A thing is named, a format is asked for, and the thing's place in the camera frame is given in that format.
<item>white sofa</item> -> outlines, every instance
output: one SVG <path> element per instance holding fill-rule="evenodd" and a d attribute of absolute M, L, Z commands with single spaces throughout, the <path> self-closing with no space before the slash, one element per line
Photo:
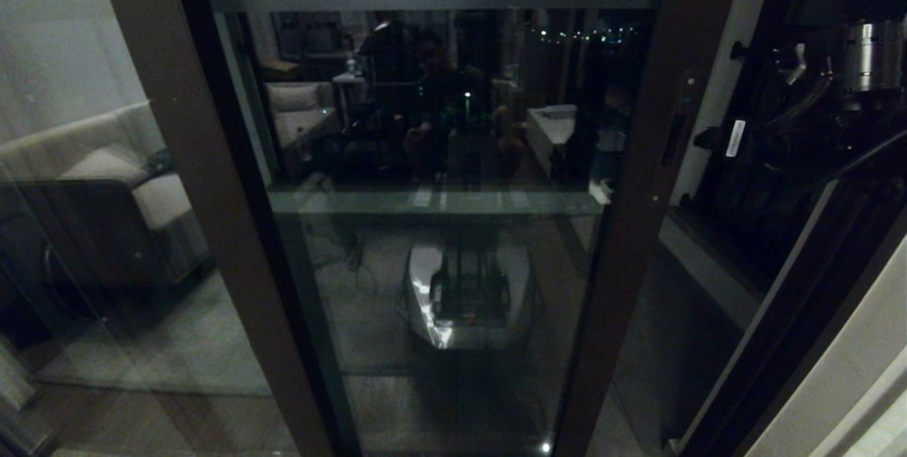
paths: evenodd
<path fill-rule="evenodd" d="M 286 173 L 297 176 L 308 160 L 311 141 L 339 133 L 333 86 L 324 82 L 265 83 Z"/>
<path fill-rule="evenodd" d="M 165 147 L 145 101 L 3 144 L 0 180 L 80 285 L 171 285 L 210 253 Z"/>

